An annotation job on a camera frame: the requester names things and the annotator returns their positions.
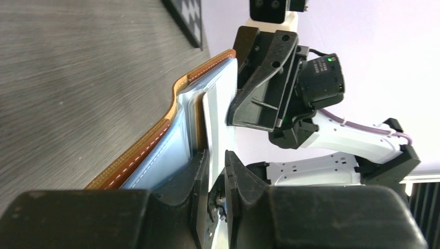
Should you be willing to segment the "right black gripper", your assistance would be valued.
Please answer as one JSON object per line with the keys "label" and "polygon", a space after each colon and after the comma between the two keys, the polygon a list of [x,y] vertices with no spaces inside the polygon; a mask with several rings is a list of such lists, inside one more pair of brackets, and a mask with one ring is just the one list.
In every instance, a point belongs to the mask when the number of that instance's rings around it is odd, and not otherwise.
{"label": "right black gripper", "polygon": [[318,57],[299,71],[282,125],[275,128],[297,45],[295,32],[238,28],[233,45],[238,93],[229,107],[229,126],[270,132],[269,141],[283,149],[298,149],[319,131],[312,118],[343,100],[345,80],[339,56],[314,49],[310,51]]}

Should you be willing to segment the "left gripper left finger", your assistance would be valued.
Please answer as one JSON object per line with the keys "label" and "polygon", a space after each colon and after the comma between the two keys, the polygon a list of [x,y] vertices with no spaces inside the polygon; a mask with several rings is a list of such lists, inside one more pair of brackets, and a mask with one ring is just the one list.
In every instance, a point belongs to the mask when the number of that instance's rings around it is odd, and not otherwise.
{"label": "left gripper left finger", "polygon": [[1,217],[1,248],[202,248],[209,153],[154,191],[41,190]]}

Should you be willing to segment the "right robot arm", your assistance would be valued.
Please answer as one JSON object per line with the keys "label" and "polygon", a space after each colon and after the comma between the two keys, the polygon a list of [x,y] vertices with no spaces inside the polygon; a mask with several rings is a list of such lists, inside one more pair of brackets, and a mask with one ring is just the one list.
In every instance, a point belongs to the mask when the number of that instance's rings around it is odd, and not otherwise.
{"label": "right robot arm", "polygon": [[238,94],[230,126],[261,130],[283,149],[323,148],[327,156],[285,163],[254,163],[272,185],[381,185],[397,187],[420,164],[411,138],[396,119],[362,125],[330,113],[345,81],[335,53],[301,46],[297,33],[241,26],[233,49]]}

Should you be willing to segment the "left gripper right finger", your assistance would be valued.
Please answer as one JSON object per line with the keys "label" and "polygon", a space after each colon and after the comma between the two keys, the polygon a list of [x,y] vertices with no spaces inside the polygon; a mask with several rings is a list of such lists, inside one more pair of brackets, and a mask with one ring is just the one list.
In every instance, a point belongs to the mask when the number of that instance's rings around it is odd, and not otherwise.
{"label": "left gripper right finger", "polygon": [[381,186],[270,186],[225,152],[230,248],[427,248],[402,198]]}

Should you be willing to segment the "white card with magnetic stripe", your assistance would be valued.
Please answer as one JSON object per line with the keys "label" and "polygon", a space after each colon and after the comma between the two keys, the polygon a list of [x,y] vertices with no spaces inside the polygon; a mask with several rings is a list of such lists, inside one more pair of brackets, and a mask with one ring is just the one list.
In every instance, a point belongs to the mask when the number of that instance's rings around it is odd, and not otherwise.
{"label": "white card with magnetic stripe", "polygon": [[225,167],[225,151],[234,149],[235,128],[227,125],[227,113],[236,95],[236,81],[216,77],[202,98],[210,154],[209,193]]}

